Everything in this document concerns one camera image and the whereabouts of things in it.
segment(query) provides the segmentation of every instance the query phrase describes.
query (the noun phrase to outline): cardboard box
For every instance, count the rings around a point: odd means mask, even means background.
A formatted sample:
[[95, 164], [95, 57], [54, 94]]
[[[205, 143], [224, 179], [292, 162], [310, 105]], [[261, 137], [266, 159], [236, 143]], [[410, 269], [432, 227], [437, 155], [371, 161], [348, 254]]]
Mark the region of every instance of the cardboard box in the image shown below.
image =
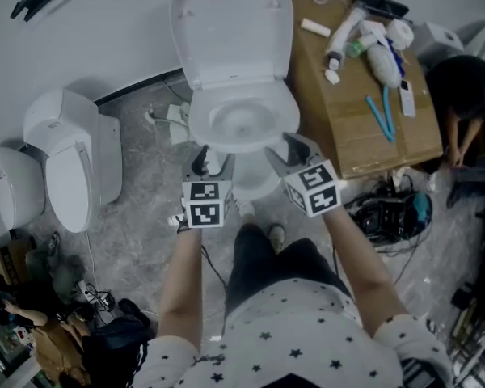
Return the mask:
[[15, 240], [0, 247], [0, 275], [8, 285], [18, 285], [30, 280], [25, 256], [32, 249], [28, 238]]
[[[344, 20], [352, 0], [293, 0], [293, 51], [289, 81], [300, 107], [300, 133], [316, 141], [339, 176], [350, 179], [392, 168], [414, 165], [442, 155], [437, 117], [415, 54], [405, 50], [405, 79], [411, 82], [416, 117], [402, 114], [399, 90], [390, 91], [395, 142], [382, 133], [365, 102], [370, 95], [382, 113], [382, 88], [373, 77], [366, 55], [347, 57], [338, 71], [341, 82], [325, 79], [323, 54], [328, 39], [300, 29], [304, 18], [329, 27], [334, 33]], [[370, 18], [387, 24], [389, 20]]]

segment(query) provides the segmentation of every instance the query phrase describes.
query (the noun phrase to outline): marker cube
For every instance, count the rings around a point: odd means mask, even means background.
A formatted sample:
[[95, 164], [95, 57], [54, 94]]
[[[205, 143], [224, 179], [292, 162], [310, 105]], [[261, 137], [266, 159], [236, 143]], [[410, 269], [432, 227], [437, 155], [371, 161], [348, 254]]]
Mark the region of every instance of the marker cube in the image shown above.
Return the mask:
[[190, 228], [224, 226], [226, 214], [230, 209], [231, 181], [184, 182], [182, 187]]
[[289, 199], [309, 217], [341, 205], [338, 177], [330, 160], [283, 178]]

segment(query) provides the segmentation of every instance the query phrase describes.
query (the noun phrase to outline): blue tube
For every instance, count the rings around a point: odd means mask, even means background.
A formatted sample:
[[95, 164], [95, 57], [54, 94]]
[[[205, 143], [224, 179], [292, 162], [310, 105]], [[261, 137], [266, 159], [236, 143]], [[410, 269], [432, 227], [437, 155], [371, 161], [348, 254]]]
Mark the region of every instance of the blue tube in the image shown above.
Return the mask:
[[390, 133], [390, 130], [386, 127], [385, 121], [382, 119], [382, 116], [379, 113], [377, 107], [375, 106], [375, 103], [373, 102], [372, 98], [370, 98], [369, 96], [367, 96], [365, 98], [365, 100], [366, 100], [366, 103], [369, 105], [370, 109], [372, 109], [372, 112], [375, 115], [375, 119], [377, 120], [377, 123], [381, 127], [382, 133], [385, 134], [385, 137], [386, 137], [386, 139], [388, 141], [393, 142], [394, 141], [394, 137]]
[[382, 89], [382, 106], [385, 108], [385, 116], [386, 116], [386, 124], [388, 125], [388, 130], [391, 133], [391, 136], [395, 136], [395, 127], [394, 122], [391, 118], [391, 109], [390, 109], [390, 92], [388, 86], [385, 86]]

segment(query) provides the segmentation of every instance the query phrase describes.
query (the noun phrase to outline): white shirt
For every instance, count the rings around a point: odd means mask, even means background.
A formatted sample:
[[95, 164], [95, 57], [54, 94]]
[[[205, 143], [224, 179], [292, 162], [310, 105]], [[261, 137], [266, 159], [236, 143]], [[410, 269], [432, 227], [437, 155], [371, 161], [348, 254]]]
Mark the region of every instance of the white shirt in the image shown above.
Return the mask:
[[294, 374], [319, 387], [413, 386], [434, 371], [452, 381], [445, 347], [408, 314], [370, 338], [353, 300], [333, 286], [284, 280], [239, 306], [221, 342], [201, 355], [176, 336], [141, 347], [134, 388], [262, 387]]

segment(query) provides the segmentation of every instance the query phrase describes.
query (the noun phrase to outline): white toilet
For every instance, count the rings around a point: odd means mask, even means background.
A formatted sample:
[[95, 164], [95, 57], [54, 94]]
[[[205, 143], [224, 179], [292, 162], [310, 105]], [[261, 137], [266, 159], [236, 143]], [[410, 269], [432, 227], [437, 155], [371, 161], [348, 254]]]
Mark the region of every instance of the white toilet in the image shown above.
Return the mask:
[[263, 148], [287, 148], [298, 130], [285, 85], [293, 38], [291, 0], [172, 0], [171, 28], [189, 86], [188, 125], [200, 145], [237, 154], [234, 194], [266, 196], [280, 182]]
[[34, 158], [0, 147], [0, 214], [8, 230], [33, 221], [44, 210], [41, 165]]
[[27, 110], [23, 139], [48, 155], [48, 197], [68, 231], [88, 230], [100, 206], [120, 195], [119, 120], [89, 99], [64, 89], [42, 95]]

